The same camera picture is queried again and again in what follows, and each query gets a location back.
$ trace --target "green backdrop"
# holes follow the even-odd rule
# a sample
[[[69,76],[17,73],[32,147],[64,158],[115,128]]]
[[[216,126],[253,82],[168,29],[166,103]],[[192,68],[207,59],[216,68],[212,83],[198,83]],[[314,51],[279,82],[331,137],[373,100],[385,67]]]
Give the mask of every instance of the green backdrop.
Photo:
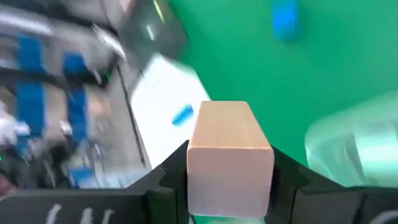
[[[181,61],[213,100],[247,101],[270,142],[305,164],[316,120],[398,85],[398,1],[299,0],[301,37],[274,40],[271,0],[170,0]]]

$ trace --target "wooden block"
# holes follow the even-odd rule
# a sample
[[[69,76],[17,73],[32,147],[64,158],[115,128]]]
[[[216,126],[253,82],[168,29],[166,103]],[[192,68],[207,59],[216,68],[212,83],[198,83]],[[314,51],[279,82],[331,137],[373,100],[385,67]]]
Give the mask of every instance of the wooden block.
[[[187,152],[191,214],[264,217],[273,168],[274,152],[246,102],[202,102]]]

